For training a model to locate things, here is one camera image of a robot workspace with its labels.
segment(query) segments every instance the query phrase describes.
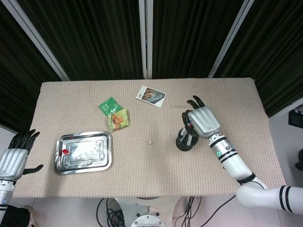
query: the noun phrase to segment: textured fabric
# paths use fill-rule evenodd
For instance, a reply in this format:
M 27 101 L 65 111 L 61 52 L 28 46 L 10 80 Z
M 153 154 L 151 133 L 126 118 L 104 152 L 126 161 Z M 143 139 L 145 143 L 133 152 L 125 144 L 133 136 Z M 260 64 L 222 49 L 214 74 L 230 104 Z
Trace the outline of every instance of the textured fabric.
M 2 2 L 0 31 L 0 125 L 25 131 L 41 84 L 61 80 Z
M 136 99 L 142 85 L 167 93 L 161 108 Z M 41 132 L 27 167 L 41 171 L 17 182 L 15 197 L 154 197 L 231 195 L 239 184 L 222 168 L 208 141 L 189 152 L 175 145 L 181 114 L 192 95 L 210 107 L 238 153 L 268 187 L 285 184 L 252 79 L 163 79 L 47 82 L 41 87 L 31 128 Z M 59 175 L 57 140 L 65 134 L 107 130 L 98 105 L 113 97 L 129 111 L 131 126 L 112 133 L 106 171 Z
M 206 78 L 243 0 L 154 0 L 152 78 Z
M 251 77 L 268 116 L 303 97 L 303 1 L 255 0 L 215 77 Z
M 71 80 L 143 79 L 138 0 L 18 0 Z

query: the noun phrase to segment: card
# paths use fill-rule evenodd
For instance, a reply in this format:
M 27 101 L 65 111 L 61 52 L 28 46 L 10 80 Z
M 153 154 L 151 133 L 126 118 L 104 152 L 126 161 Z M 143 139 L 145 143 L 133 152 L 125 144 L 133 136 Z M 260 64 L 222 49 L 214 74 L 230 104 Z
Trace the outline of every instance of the card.
M 139 93 L 136 96 L 137 99 L 155 105 L 156 107 L 159 108 L 161 108 L 165 97 L 166 97 L 166 93 L 147 86 L 142 86 Z

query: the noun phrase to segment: table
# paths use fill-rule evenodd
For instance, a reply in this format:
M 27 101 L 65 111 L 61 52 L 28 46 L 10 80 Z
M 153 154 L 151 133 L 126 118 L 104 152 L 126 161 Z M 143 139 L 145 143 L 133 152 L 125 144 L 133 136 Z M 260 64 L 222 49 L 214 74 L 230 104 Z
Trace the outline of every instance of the table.
M 135 99 L 142 85 L 166 92 L 161 108 Z M 27 168 L 38 173 L 17 182 L 15 197 L 156 197 L 232 195 L 231 179 L 208 141 L 189 152 L 176 148 L 181 114 L 192 95 L 210 107 L 242 159 L 268 187 L 285 184 L 264 112 L 252 79 L 162 79 L 46 82 L 41 86 L 32 129 L 40 131 Z M 131 126 L 112 133 L 112 166 L 106 171 L 59 175 L 57 140 L 65 134 L 107 130 L 98 105 L 113 97 Z

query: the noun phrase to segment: snack packet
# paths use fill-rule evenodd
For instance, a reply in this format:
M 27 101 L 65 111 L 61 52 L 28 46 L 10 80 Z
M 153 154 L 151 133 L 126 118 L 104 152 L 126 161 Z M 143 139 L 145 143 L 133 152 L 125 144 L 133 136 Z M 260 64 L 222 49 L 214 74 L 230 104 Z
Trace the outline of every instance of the snack packet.
M 100 104 L 98 107 L 105 114 L 106 117 L 109 114 L 116 113 L 122 109 L 122 106 L 120 106 L 113 97 L 110 97 L 107 101 Z
M 109 114 L 107 120 L 110 132 L 130 125 L 126 109 Z

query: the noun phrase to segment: stainless steel tray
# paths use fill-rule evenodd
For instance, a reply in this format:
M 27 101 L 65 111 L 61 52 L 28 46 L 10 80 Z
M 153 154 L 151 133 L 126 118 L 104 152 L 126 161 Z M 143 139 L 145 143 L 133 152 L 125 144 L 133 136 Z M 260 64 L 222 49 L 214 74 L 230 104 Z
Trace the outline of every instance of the stainless steel tray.
M 111 141 L 107 131 L 61 136 L 56 146 L 56 170 L 60 174 L 74 174 L 108 169 L 112 163 Z

